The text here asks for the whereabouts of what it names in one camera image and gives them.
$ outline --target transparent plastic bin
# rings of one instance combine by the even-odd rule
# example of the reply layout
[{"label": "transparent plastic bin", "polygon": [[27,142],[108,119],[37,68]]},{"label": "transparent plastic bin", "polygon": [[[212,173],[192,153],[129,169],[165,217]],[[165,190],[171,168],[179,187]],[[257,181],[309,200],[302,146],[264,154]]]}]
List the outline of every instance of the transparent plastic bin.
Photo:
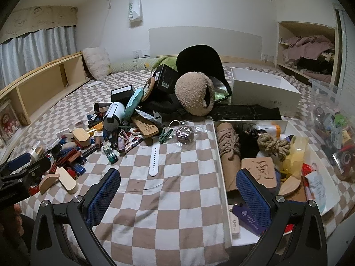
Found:
[{"label": "transparent plastic bin", "polygon": [[312,129],[341,180],[349,178],[355,165],[355,97],[325,82],[310,79]]}]

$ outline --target black cap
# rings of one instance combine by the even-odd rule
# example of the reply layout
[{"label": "black cap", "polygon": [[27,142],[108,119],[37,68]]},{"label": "black cap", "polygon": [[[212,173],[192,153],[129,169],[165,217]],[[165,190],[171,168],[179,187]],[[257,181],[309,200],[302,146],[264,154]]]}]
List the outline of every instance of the black cap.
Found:
[{"label": "black cap", "polygon": [[180,75],[188,72],[201,72],[221,81],[229,95],[216,102],[223,101],[232,95],[232,89],[225,79],[221,59],[216,50],[210,46],[196,45],[182,50],[176,58],[176,68]]}]

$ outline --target human hand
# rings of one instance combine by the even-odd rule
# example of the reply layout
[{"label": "human hand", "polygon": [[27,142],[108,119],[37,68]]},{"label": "human hand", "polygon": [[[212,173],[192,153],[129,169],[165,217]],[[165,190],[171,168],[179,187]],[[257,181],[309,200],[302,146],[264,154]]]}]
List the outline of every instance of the human hand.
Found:
[{"label": "human hand", "polygon": [[6,232],[11,236],[22,236],[24,229],[22,228],[21,207],[15,204],[0,211],[0,233]]}]

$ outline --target kraft paper roll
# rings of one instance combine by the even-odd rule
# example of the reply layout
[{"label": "kraft paper roll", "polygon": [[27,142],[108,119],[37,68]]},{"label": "kraft paper roll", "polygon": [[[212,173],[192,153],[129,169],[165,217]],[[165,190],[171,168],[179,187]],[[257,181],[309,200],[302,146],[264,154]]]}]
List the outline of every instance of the kraft paper roll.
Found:
[{"label": "kraft paper roll", "polygon": [[[233,128],[232,124],[222,123],[219,126],[217,126],[217,132],[228,128]],[[233,155],[232,161],[229,161],[228,157],[229,157],[228,153],[222,155],[221,163],[222,163],[225,189],[227,192],[230,192],[237,189],[237,185],[235,183],[235,177],[237,175],[237,172],[241,169],[241,162],[240,162],[240,157],[237,154]]]}]

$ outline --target green patterned pillow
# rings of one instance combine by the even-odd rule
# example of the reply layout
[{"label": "green patterned pillow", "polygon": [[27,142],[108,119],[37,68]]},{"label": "green patterned pillow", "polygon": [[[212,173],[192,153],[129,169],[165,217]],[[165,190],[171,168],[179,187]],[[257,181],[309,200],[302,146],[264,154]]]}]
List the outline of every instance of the green patterned pillow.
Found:
[{"label": "green patterned pillow", "polygon": [[154,63],[158,60],[159,58],[139,58],[115,62],[109,66],[109,73],[148,70],[151,69]]}]

